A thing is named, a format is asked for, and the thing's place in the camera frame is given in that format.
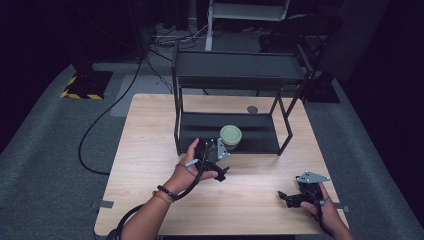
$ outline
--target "person's left hand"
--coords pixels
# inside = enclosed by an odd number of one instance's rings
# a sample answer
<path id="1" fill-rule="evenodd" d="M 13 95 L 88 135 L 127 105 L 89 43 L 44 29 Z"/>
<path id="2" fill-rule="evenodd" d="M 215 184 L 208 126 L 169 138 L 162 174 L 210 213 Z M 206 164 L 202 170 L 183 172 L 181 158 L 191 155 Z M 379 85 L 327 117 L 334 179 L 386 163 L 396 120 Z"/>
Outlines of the person's left hand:
<path id="1" fill-rule="evenodd" d="M 194 180 L 194 175 L 197 175 L 198 171 L 194 165 L 188 167 L 187 169 L 184 167 L 184 164 L 190 162 L 194 159 L 194 149 L 199 143 L 199 139 L 196 138 L 193 143 L 191 143 L 190 147 L 188 147 L 186 156 L 181 159 L 179 162 L 180 165 L 175 167 L 174 173 L 169 178 L 169 180 L 163 185 L 169 191 L 174 194 L 179 194 L 180 192 L 186 190 Z M 215 178 L 218 176 L 218 173 L 215 171 L 206 171 L 200 177 L 200 180 L 206 180 L 209 178 Z"/>

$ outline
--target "green lid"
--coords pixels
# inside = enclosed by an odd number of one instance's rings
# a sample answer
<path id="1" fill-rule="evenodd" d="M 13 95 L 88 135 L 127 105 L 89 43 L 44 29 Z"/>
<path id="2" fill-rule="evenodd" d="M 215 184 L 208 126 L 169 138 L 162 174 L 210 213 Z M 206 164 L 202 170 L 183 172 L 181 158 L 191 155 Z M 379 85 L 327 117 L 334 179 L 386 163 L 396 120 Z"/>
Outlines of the green lid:
<path id="1" fill-rule="evenodd" d="M 221 140 L 227 145 L 236 145 L 241 140 L 241 131 L 238 127 L 227 125 L 221 128 Z"/>

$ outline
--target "light wood tabletop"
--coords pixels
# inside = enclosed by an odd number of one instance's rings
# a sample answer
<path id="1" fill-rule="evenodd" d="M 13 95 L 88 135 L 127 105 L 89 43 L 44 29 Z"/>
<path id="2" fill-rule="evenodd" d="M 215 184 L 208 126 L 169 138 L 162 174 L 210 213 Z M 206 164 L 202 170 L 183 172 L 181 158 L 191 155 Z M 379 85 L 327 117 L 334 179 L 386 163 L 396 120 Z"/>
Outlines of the light wood tabletop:
<path id="1" fill-rule="evenodd" d="M 247 113 L 247 107 L 255 106 L 266 113 L 273 100 L 185 95 L 184 107 L 187 112 Z M 273 121 L 279 141 L 284 141 L 287 132 L 281 111 L 274 111 Z M 323 234 L 301 208 L 287 208 L 277 194 L 298 194 L 295 176 L 306 170 L 330 176 L 302 102 L 295 105 L 289 121 L 294 136 L 281 156 L 232 154 L 218 162 L 220 167 L 230 167 L 227 179 L 202 181 L 172 204 L 159 234 Z M 103 197 L 113 206 L 100 208 L 96 234 L 107 235 L 125 213 L 145 203 L 156 186 L 171 176 L 175 164 L 184 157 L 177 155 L 174 127 L 173 95 L 134 96 Z M 338 202 L 332 182 L 325 182 L 325 186 L 332 200 Z M 343 211 L 339 213 L 347 223 Z"/>

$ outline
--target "green container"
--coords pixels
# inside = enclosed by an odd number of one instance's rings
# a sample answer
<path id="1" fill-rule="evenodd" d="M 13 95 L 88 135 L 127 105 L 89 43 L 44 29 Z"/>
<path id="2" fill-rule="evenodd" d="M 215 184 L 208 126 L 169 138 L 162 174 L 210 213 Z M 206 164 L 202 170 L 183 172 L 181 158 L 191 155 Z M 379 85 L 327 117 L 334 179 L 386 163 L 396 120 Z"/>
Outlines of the green container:
<path id="1" fill-rule="evenodd" d="M 226 125 L 221 128 L 221 141 L 224 143 L 227 150 L 233 150 L 241 141 L 241 131 L 238 127 L 233 125 Z"/>

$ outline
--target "bracelet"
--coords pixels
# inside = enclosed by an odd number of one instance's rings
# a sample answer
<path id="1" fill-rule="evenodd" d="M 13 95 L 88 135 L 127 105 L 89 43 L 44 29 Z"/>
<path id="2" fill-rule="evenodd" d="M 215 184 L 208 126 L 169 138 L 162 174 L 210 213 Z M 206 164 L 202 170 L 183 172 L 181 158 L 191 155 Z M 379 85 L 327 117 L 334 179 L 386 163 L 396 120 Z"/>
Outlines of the bracelet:
<path id="1" fill-rule="evenodd" d="M 180 198 L 180 197 L 178 197 L 178 195 L 175 195 L 174 193 L 172 193 L 171 191 L 169 191 L 168 189 L 166 189 L 162 185 L 158 185 L 158 189 L 161 190 L 162 192 L 168 194 L 168 196 L 170 196 L 172 198 L 172 200 L 174 200 L 174 201 L 177 201 Z"/>
<path id="2" fill-rule="evenodd" d="M 166 197 L 161 196 L 157 191 L 153 191 L 152 192 L 152 196 L 153 197 L 158 197 L 158 198 L 162 199 L 163 201 L 165 201 L 165 202 L 167 202 L 169 204 L 174 203 L 174 200 L 171 200 L 171 199 L 168 199 Z"/>

